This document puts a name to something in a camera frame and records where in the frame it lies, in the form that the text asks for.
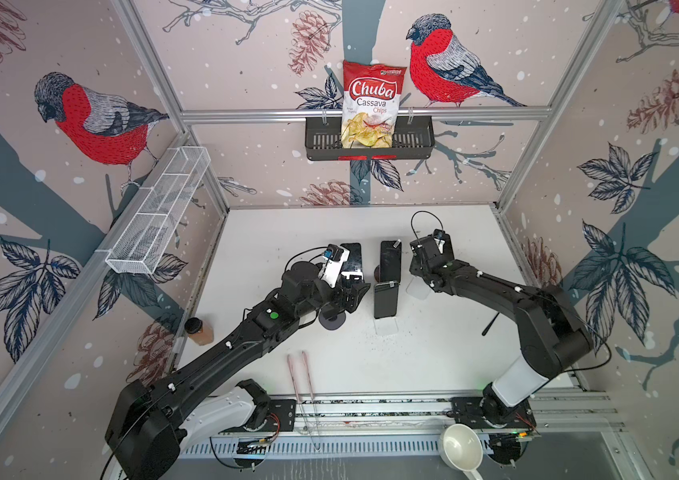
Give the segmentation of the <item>black phone with teal edge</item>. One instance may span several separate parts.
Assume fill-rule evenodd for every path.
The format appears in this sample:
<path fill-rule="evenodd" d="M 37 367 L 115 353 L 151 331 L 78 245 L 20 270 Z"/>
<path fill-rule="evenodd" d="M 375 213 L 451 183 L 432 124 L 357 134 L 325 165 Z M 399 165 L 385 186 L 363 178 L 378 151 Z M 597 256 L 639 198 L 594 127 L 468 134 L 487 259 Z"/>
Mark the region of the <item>black phone with teal edge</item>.
<path fill-rule="evenodd" d="M 399 282 L 381 282 L 375 285 L 375 302 L 373 302 L 373 316 L 383 319 L 397 316 L 399 303 Z"/>

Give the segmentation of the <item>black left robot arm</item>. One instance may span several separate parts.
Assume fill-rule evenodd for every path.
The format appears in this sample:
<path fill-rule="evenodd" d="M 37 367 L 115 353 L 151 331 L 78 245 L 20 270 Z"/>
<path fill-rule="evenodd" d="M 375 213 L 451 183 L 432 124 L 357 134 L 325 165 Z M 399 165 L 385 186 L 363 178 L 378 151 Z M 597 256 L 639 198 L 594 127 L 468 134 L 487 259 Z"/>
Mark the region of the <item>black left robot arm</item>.
<path fill-rule="evenodd" d="M 127 478 L 161 478 L 189 440 L 186 420 L 212 392 L 295 334 L 303 316 L 353 313 L 371 288 L 361 280 L 329 284 L 320 272 L 316 264 L 295 263 L 207 352 L 161 380 L 134 380 L 121 390 L 104 439 Z"/>

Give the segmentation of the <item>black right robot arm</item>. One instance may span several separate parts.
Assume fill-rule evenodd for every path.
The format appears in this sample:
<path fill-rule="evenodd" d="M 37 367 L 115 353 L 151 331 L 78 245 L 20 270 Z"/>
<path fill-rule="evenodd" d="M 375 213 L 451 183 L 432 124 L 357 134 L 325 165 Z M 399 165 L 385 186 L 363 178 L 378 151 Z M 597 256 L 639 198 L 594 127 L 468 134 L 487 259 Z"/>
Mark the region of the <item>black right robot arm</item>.
<path fill-rule="evenodd" d="M 451 236 L 439 229 L 411 241 L 411 252 L 409 272 L 431 290 L 477 302 L 517 326 L 519 357 L 483 388 L 488 424 L 509 424 L 531 395 L 593 351 L 593 336 L 561 288 L 515 284 L 458 260 Z"/>

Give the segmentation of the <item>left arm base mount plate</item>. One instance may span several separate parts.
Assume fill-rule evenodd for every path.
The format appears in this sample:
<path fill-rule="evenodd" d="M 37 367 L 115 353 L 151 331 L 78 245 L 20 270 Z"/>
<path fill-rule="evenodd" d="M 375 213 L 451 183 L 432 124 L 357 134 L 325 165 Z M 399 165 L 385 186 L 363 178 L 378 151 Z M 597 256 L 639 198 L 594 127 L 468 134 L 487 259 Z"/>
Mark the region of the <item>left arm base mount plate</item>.
<path fill-rule="evenodd" d="M 252 397 L 251 416 L 241 425 L 221 431 L 221 434 L 262 434 L 263 436 L 280 432 L 293 432 L 296 420 L 296 400 L 294 398 L 273 398 L 252 379 L 241 380 L 236 384 Z"/>

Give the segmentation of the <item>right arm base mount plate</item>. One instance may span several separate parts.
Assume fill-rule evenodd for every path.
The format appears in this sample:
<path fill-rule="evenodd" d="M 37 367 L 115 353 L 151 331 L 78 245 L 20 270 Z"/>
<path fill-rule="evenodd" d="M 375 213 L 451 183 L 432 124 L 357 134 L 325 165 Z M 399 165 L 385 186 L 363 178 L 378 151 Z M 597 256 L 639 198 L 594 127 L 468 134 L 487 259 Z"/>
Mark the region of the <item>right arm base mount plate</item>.
<path fill-rule="evenodd" d="M 529 398 L 515 407 L 505 407 L 500 401 L 486 400 L 481 396 L 457 396 L 449 403 L 451 409 L 447 417 L 473 430 L 537 428 Z"/>

